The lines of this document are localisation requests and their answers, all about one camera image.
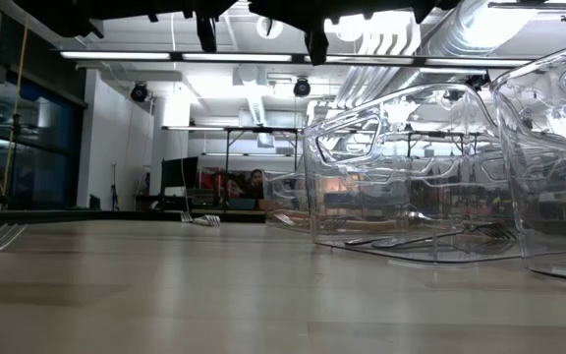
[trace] fluorescent light fixture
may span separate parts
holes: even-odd
[[[223,131],[224,127],[176,127],[165,126],[163,129],[167,130],[186,130],[186,131]]]
[[[343,16],[338,25],[334,25],[330,19],[324,20],[324,31],[336,33],[338,38],[344,41],[354,41],[362,37],[365,32],[370,33],[394,33],[404,28],[412,13],[409,11],[382,11],[372,15],[366,20],[364,15]]]
[[[91,60],[169,60],[169,53],[153,52],[100,52],[100,51],[62,51],[67,59]]]
[[[491,2],[488,3],[491,9],[532,9],[532,10],[566,10],[566,3],[507,3]]]
[[[252,157],[292,157],[292,154],[285,153],[236,153],[229,152],[229,156],[252,156]],[[202,156],[226,156],[226,152],[203,152]]]
[[[532,62],[532,60],[493,59],[493,58],[429,58],[425,61],[431,66],[473,66],[483,68],[512,69]]]
[[[421,68],[425,74],[462,74],[462,75],[486,75],[485,69],[460,69],[460,68]]]
[[[310,62],[309,56],[305,57],[305,61]],[[358,55],[327,55],[326,63],[342,63],[342,64],[367,64],[367,65],[412,65],[413,58],[395,58],[380,56],[358,56]]]
[[[376,131],[364,131],[364,130],[356,130],[356,129],[343,129],[337,130],[335,133],[342,133],[342,134],[374,134]]]
[[[238,62],[291,62],[291,55],[281,54],[229,54],[229,53],[186,53],[185,61],[238,61]]]

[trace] transparent acrylic box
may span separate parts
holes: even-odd
[[[304,168],[292,173],[265,171],[263,187],[268,226],[310,231]]]
[[[497,128],[470,87],[407,88],[305,129],[315,243],[415,262],[519,256]]]
[[[566,277],[566,49],[492,85],[528,269]]]

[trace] window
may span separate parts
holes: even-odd
[[[17,87],[0,85],[0,136],[8,137],[13,125]],[[66,102],[43,92],[30,84],[23,84],[17,108],[21,133],[19,143],[78,153],[80,143],[76,129],[75,109]]]
[[[5,171],[8,141],[0,139],[0,171]],[[9,208],[57,209],[70,207],[78,161],[67,155],[17,144],[12,148]]]
[[[76,204],[81,111],[30,83],[23,83],[14,127],[17,87],[0,85],[0,178],[9,165],[9,209],[58,209]]]

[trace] security camera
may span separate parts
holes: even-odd
[[[130,92],[130,98],[134,102],[145,102],[148,96],[149,91],[147,90],[146,82],[135,83],[135,88]]]
[[[307,78],[298,78],[296,84],[294,85],[294,96],[296,97],[307,97],[310,95],[311,86],[307,81]]]

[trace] person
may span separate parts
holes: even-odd
[[[246,195],[256,200],[263,199],[263,171],[260,169],[251,172],[251,184],[246,191]]]

